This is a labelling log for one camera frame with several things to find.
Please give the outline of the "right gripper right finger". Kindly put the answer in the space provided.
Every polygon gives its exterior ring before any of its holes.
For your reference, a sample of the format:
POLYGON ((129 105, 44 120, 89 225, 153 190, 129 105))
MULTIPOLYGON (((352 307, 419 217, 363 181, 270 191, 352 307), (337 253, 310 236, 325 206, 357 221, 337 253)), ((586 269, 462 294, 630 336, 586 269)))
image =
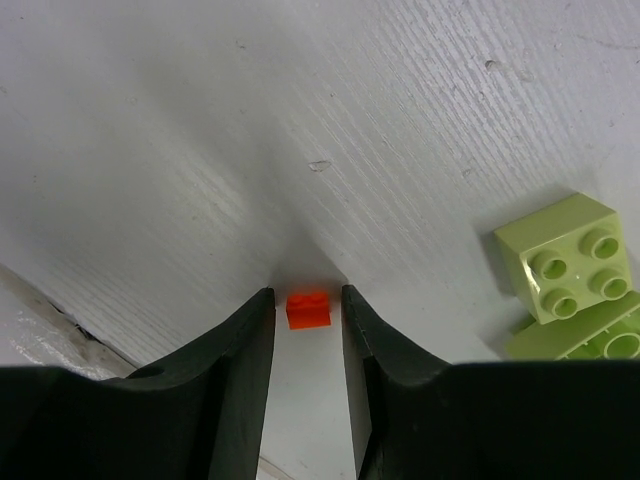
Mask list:
POLYGON ((635 360, 449 364, 351 285, 342 338, 360 479, 635 479, 635 360))

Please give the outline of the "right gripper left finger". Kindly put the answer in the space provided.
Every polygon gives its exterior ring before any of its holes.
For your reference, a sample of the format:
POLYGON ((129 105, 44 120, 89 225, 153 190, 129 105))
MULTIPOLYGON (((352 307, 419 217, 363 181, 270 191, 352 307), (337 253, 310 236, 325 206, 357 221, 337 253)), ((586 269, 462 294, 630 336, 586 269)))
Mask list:
POLYGON ((275 337, 264 288, 227 320, 125 378, 1 371, 5 479, 253 479, 275 337))

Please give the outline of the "small orange lego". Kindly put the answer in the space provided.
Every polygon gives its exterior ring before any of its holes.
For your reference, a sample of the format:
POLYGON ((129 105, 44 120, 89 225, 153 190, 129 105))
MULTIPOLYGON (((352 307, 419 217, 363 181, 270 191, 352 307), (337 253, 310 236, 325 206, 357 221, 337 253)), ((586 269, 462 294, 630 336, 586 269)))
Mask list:
POLYGON ((330 297, 327 292, 294 294, 287 298, 286 316, 291 330, 304 330, 331 325, 330 297))

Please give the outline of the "green orange lego brick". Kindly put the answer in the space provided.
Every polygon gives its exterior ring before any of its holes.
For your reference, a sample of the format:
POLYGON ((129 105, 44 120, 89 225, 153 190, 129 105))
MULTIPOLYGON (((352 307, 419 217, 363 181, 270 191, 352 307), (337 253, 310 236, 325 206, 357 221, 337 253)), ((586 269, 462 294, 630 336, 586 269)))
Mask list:
POLYGON ((506 343, 516 360, 629 360, 639 357, 639 294, 603 302, 568 320, 529 325, 506 343))

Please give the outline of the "light green lego brick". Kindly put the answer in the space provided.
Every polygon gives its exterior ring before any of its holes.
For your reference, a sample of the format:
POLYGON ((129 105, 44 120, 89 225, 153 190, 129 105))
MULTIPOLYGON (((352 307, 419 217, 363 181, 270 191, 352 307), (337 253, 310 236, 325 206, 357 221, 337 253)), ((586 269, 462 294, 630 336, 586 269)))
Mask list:
POLYGON ((542 325, 632 290, 619 216, 585 194, 512 221, 494 235, 516 296, 542 325))

